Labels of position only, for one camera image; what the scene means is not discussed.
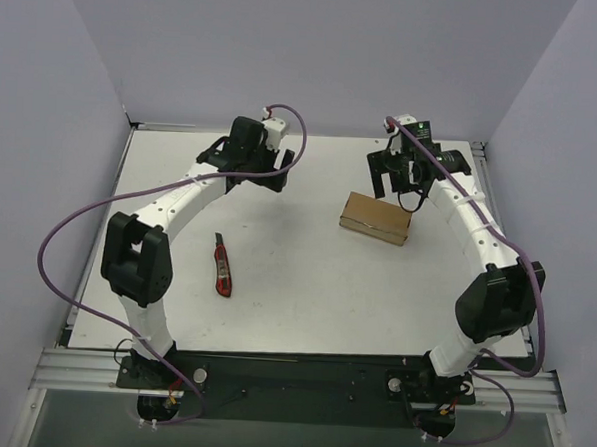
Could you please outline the brown cardboard express box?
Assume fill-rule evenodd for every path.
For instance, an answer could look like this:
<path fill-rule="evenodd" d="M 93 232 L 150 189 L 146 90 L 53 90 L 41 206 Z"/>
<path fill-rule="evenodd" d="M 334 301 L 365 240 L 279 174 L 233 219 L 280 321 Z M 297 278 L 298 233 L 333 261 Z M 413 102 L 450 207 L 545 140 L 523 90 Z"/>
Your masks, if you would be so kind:
<path fill-rule="evenodd" d="M 401 247 L 409 236 L 412 215 L 401 207 L 351 192 L 339 225 L 355 233 Z"/>

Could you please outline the red black utility knife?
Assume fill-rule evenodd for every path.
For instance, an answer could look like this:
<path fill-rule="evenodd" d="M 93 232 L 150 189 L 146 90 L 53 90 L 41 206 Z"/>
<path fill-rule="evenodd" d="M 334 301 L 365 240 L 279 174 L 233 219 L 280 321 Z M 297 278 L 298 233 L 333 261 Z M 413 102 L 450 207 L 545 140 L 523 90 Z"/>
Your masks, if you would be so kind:
<path fill-rule="evenodd" d="M 220 232 L 215 233 L 214 262 L 216 266 L 215 289 L 224 298 L 232 295 L 232 274 L 229 266 L 229 258 L 224 245 L 223 236 Z"/>

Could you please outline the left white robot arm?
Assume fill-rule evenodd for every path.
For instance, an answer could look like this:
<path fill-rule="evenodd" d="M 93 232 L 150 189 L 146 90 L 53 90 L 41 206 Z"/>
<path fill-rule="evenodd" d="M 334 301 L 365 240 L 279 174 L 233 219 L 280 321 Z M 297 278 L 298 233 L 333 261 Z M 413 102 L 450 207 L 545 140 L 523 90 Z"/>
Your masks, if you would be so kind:
<path fill-rule="evenodd" d="M 118 296 L 127 322 L 142 341 L 132 345 L 141 360 L 140 375 L 149 385 L 166 387 L 174 379 L 176 349 L 167 327 L 162 298 L 173 278 L 170 246 L 182 229 L 207 205 L 242 183 L 245 173 L 265 174 L 250 181 L 281 192 L 287 175 L 275 170 L 282 140 L 290 125 L 280 118 L 257 121 L 235 118 L 227 136 L 202 151 L 185 174 L 186 184 L 163 193 L 132 214 L 117 212 L 107 224 L 101 277 Z"/>

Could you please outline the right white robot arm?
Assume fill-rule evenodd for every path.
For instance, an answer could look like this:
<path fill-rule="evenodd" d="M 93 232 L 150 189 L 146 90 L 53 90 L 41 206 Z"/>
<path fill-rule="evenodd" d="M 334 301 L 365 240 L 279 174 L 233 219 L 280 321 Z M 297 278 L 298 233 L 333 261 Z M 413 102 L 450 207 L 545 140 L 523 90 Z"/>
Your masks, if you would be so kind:
<path fill-rule="evenodd" d="M 489 211 L 470 163 L 459 151 L 445 151 L 432 138 L 431 124 L 410 115 L 386 117 L 386 148 L 367 156 L 376 199 L 386 190 L 414 193 L 436 207 L 457 238 L 474 280 L 455 304 L 455 326 L 425 355 L 433 378 L 455 379 L 486 355 L 523 378 L 535 376 L 545 357 L 545 314 L 541 264 L 511 242 Z M 519 369 L 492 346 L 536 324 L 536 363 Z"/>

